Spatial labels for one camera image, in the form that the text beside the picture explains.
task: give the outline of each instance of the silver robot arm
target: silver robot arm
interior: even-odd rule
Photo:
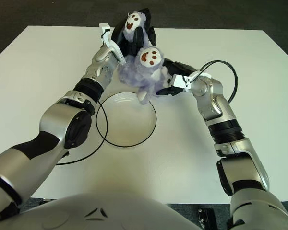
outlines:
[[[221,157],[216,164],[219,178],[225,193],[232,196],[228,229],[287,230],[288,213],[269,192],[267,172],[224,98],[222,84],[200,73],[175,74],[172,85],[194,95]]]
[[[102,47],[75,88],[45,111],[38,136],[0,154],[0,219],[17,214],[68,149],[86,140],[96,103],[117,65],[124,63],[120,48],[108,38],[110,26],[100,28]]]

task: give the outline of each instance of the black circle outline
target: black circle outline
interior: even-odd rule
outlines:
[[[156,110],[155,110],[153,104],[152,104],[150,101],[148,101],[148,102],[150,103],[150,105],[152,106],[152,108],[153,108],[153,110],[154,110],[155,117],[156,117],[156,122],[155,122],[155,126],[154,126],[153,131],[149,134],[149,136],[148,136],[146,139],[142,140],[141,142],[139,142],[139,143],[137,143],[137,144],[129,145],[129,146],[117,145],[117,144],[114,144],[114,143],[108,141],[108,140],[106,139],[107,137],[104,138],[103,135],[100,133],[99,128],[98,128],[98,124],[97,124],[97,117],[98,117],[98,113],[99,113],[99,110],[100,110],[101,107],[98,108],[98,111],[97,111],[97,113],[96,113],[96,118],[95,118],[95,122],[96,122],[96,127],[97,127],[97,131],[98,131],[98,133],[100,134],[100,136],[101,136],[102,138],[105,139],[105,141],[106,141],[107,143],[109,143],[109,144],[111,144],[111,145],[114,145],[114,146],[116,146],[116,147],[120,147],[120,148],[129,148],[129,147],[134,147],[134,146],[137,146],[137,145],[142,144],[142,143],[145,142],[147,139],[149,139],[150,136],[154,133],[154,130],[155,130],[156,125],[157,125],[157,113],[156,113]]]

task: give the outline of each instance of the toy mouth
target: toy mouth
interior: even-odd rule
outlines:
[[[127,26],[126,26],[126,27],[127,27],[128,30],[130,30],[132,26],[133,26],[133,23],[129,24],[129,23],[127,22]]]
[[[148,54],[148,52],[146,52],[146,53],[144,53],[143,55],[142,55],[142,57],[141,57],[141,60],[142,61],[147,61],[147,59],[146,59],[146,55]]]

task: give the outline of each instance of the white plate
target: white plate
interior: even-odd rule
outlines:
[[[149,102],[139,103],[133,92],[120,92],[107,98],[102,106],[108,119],[106,141],[118,147],[131,147],[147,140],[156,127],[156,111]],[[102,109],[96,115],[97,128],[102,137],[107,129]]]

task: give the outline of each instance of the gray carpet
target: gray carpet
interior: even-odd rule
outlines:
[[[288,0],[0,0],[0,53],[28,25],[114,26],[127,12],[145,7],[155,27],[264,30],[288,54]],[[39,202],[30,199],[22,210]],[[229,218],[228,205],[171,207],[194,223],[199,207],[212,207],[220,229]]]

